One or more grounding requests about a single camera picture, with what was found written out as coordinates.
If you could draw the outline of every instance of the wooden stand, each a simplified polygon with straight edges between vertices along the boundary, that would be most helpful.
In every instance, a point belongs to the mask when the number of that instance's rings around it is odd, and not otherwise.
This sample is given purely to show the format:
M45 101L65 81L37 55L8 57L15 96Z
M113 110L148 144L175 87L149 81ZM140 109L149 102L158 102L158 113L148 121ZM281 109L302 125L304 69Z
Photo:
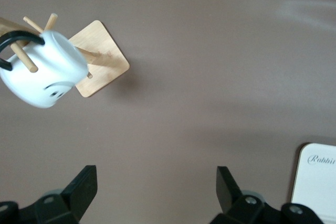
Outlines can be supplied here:
M51 14L46 27L43 29L28 17L24 17L24 21L36 29L38 33L52 29L56 19L57 15ZM27 27L0 18L0 36L12 30L26 30L38 34ZM98 20L75 34L69 41L78 48L88 63L89 73L87 78L76 85L76 88L83 97L92 96L130 68L125 56L104 25ZM25 41L19 41L18 44L12 44L11 48L20 56L20 59L28 70L36 72L38 70L37 67L21 49L25 44Z
M83 97L90 97L130 68L125 56L98 20L69 40L83 55L86 51L91 56L91 60L86 58L92 78L85 78L76 85Z

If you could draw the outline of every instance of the brown table surface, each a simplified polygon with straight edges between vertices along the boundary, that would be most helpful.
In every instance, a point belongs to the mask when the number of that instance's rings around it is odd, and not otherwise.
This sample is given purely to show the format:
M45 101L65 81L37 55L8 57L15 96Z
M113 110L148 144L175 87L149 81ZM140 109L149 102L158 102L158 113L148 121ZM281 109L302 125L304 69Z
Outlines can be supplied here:
M0 16L68 38L104 23L131 68L51 109L0 83L0 201L21 207L87 164L98 193L81 223L209 223L216 166L279 208L296 153L336 141L336 0L0 0ZM9 51L2 54L9 56Z

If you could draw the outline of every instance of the white mug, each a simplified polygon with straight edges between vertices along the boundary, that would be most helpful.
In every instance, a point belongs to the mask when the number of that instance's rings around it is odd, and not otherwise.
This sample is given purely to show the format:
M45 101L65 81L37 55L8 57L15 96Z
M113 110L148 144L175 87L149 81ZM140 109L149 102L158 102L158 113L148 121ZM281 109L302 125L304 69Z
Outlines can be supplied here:
M47 30L40 36L12 31L0 37L0 51L17 40L33 41L23 50L38 67L31 73L17 55L0 59L0 76L8 88L23 101L49 108L88 74L80 51L62 34Z

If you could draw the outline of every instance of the black mug handle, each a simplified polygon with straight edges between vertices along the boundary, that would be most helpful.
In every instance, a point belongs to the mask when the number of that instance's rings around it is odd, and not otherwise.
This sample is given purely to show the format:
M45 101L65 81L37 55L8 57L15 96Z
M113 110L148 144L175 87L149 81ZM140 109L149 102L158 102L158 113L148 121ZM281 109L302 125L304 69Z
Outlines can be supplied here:
M0 52L4 50L5 47L18 40L28 40L35 42L36 44L39 45L45 44L44 39L28 31L20 31L20 30L9 31L0 37ZM13 69L12 64L10 62L3 60L1 58L0 58L0 68L6 69L8 71L12 71Z

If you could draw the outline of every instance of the wooden dowel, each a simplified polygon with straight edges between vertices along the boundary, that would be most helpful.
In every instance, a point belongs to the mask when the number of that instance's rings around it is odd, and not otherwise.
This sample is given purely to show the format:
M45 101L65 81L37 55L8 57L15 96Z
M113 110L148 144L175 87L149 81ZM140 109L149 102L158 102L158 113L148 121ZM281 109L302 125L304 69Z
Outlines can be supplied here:
M29 56L26 54L26 52L24 52L18 43L14 42L10 45L10 47L30 72L37 72L37 66L33 63L33 61L29 58Z
M77 49L82 53L82 55L84 56L88 64L91 64L93 63L94 60L96 60L97 57L93 55L93 53L86 51L84 49L81 49L79 47L77 47Z
M24 20L25 22L27 22L29 25L31 25L32 28L34 28L34 29L37 30L38 32L43 33L44 30L43 30L39 25L37 25L34 21L32 21L30 18L28 18L27 16L25 16L25 17L23 18L23 20Z
M55 22L56 22L56 20L57 20L57 14L55 14L55 13L52 13L51 14L51 16L49 17L49 20L48 20L48 22L47 22L47 25L46 25L46 27L44 28L44 31L46 31L46 30L51 30L53 27L54 27L54 25L55 25Z
M88 72L88 74L86 75L89 79L92 79L92 77L93 77L93 75L90 73L90 72Z
M38 34L37 31L30 29L26 26L19 25L17 23L14 23L8 19L4 19L0 17L0 36L3 36L5 33L9 31L15 31L15 30L22 30L22 31L28 31L33 34ZM26 40L20 40L17 41L17 43L21 46L24 47L25 45L28 44L28 41Z

